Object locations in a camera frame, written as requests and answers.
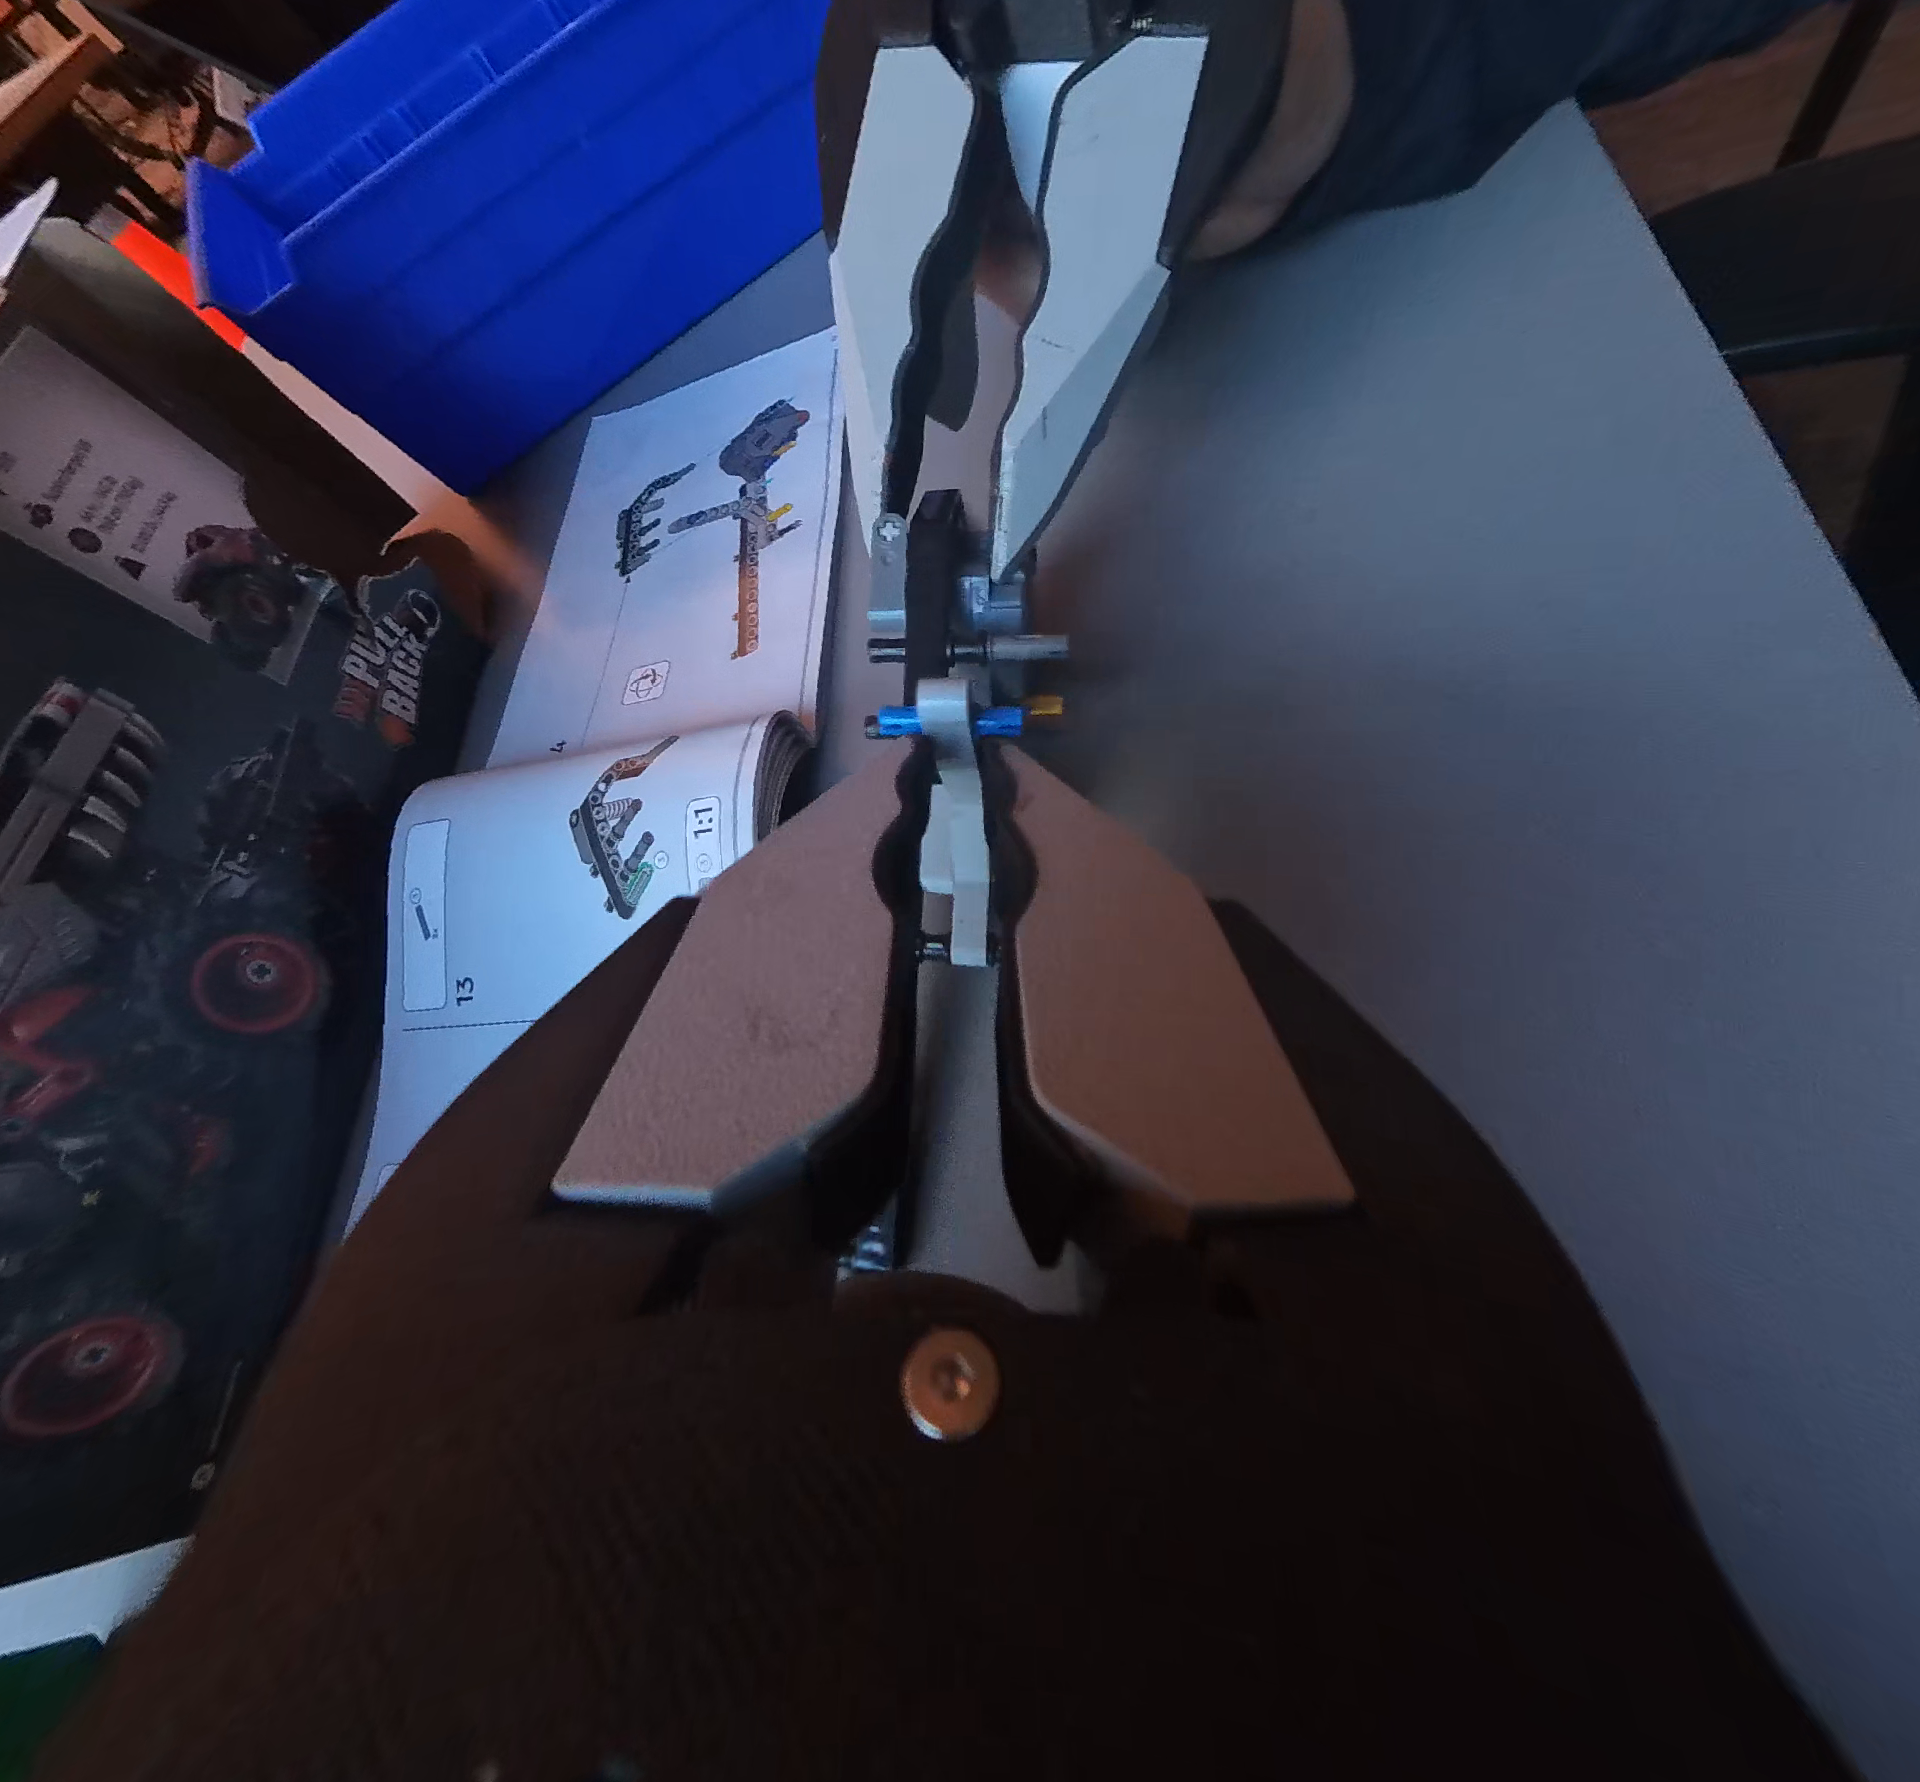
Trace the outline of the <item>lego instruction booklet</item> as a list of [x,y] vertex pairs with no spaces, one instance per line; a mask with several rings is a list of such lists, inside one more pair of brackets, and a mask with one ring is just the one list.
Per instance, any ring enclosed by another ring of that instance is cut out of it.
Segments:
[[590,424],[490,754],[399,809],[350,1227],[502,1051],[780,823],[840,477],[833,328]]

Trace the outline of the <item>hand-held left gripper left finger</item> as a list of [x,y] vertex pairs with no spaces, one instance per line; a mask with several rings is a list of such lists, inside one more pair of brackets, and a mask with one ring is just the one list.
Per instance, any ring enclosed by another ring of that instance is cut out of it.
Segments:
[[924,754],[867,762],[697,900],[549,1180],[569,1206],[852,1243],[904,1172]]

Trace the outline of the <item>person's right hand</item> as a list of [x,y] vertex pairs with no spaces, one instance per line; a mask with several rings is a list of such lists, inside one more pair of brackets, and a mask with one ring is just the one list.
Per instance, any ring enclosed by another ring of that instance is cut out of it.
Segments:
[[1326,169],[1357,94],[1342,0],[1293,0],[1282,87],[1252,152],[1188,246],[1190,262],[1246,250]]

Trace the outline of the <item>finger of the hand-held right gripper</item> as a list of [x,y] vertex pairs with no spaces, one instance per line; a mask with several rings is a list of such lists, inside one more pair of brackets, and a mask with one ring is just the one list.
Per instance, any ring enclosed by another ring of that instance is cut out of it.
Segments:
[[828,286],[860,534],[920,492],[924,429],[960,429],[976,385],[960,238],[976,97],[935,42],[880,46],[857,123]]
[[1200,33],[1135,33],[1098,62],[991,75],[1037,246],[996,437],[992,576],[1019,567],[1064,499],[1164,301],[1159,250],[1203,55]]

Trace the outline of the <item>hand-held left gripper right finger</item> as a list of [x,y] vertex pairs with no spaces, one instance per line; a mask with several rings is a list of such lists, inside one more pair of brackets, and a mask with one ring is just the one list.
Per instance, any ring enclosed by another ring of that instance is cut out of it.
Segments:
[[985,749],[997,1171],[1037,1266],[1329,1219],[1357,1187],[1203,893],[1027,751]]

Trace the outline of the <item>blue plastic bin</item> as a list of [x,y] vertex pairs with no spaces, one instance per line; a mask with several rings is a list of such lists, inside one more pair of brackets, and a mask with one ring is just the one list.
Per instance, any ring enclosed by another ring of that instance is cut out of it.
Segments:
[[825,220],[831,0],[397,0],[186,174],[195,293],[474,495]]

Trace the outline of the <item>grey and black lego assembly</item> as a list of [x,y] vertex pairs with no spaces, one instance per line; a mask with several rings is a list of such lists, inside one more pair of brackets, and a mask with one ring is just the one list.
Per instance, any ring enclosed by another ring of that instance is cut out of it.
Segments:
[[1063,699],[1036,675],[1071,655],[1068,636],[1033,623],[1036,560],[996,574],[992,552],[959,488],[883,510],[871,534],[864,655],[899,673],[899,698],[864,734],[907,741],[932,763],[920,893],[947,904],[947,926],[924,930],[920,952],[956,966],[996,964],[1000,944],[992,853],[1005,793],[987,758],[1059,717]]

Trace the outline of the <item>black chair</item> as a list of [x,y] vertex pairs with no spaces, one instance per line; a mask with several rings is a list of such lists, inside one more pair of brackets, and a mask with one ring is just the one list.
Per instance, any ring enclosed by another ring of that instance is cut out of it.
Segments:
[[1649,232],[1733,373],[1904,360],[1840,563],[1915,686],[1916,137],[1827,154],[1896,9],[1853,0],[1772,172],[1681,204]]

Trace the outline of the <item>dark lego box truck picture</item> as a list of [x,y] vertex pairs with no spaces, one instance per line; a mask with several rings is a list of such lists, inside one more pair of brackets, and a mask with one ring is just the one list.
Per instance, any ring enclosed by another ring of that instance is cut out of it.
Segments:
[[374,1071],[386,849],[485,647],[326,488],[3,328],[3,1584],[182,1539]]

